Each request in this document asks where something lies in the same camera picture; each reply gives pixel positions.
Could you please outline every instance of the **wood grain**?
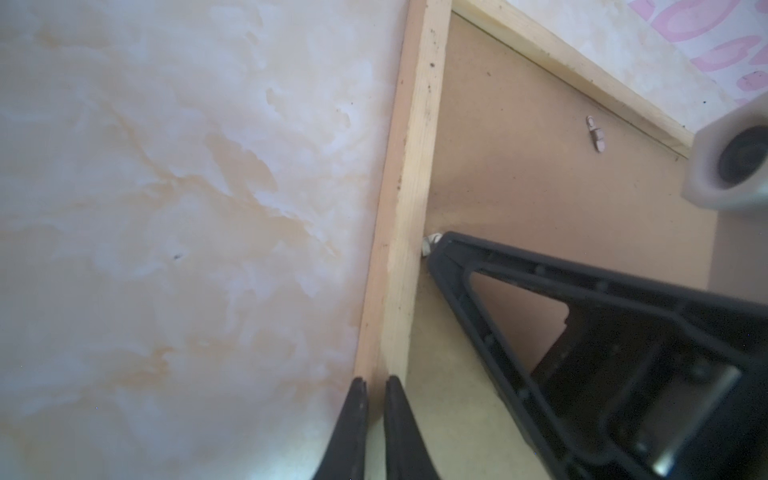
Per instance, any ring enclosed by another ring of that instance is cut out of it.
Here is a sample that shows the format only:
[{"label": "wood grain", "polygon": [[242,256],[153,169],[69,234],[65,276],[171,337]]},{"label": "wood grain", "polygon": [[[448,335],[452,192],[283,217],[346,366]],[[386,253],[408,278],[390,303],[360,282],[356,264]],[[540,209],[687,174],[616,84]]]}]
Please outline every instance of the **wood grain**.
[{"label": "wood grain", "polygon": [[454,0],[453,10],[678,154],[689,156],[693,132],[505,0]]},{"label": "wood grain", "polygon": [[355,358],[374,417],[389,375],[406,380],[450,18],[450,0],[410,2]]}]

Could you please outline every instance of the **mdf board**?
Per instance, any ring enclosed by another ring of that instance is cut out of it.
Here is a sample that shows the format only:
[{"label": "mdf board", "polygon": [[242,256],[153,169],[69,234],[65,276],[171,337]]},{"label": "mdf board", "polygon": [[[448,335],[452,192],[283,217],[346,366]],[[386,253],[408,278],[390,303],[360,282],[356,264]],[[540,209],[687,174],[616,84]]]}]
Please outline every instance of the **mdf board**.
[{"label": "mdf board", "polygon": [[[591,143],[588,115],[605,133],[602,154]],[[684,164],[451,17],[425,234],[456,230],[703,289],[717,217],[680,198]],[[567,307],[494,280],[474,284],[532,369],[563,330]],[[406,391],[444,479],[546,478],[424,264]]]}]

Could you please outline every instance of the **marble-patterned panel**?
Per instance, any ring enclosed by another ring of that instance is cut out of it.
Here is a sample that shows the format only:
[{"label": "marble-patterned panel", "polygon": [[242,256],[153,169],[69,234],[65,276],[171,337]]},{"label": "marble-patterned panel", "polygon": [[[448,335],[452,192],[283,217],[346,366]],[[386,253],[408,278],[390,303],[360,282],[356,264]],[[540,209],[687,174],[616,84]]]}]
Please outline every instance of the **marble-patterned panel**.
[{"label": "marble-patterned panel", "polygon": [[0,4],[0,478],[308,478],[404,0]]}]

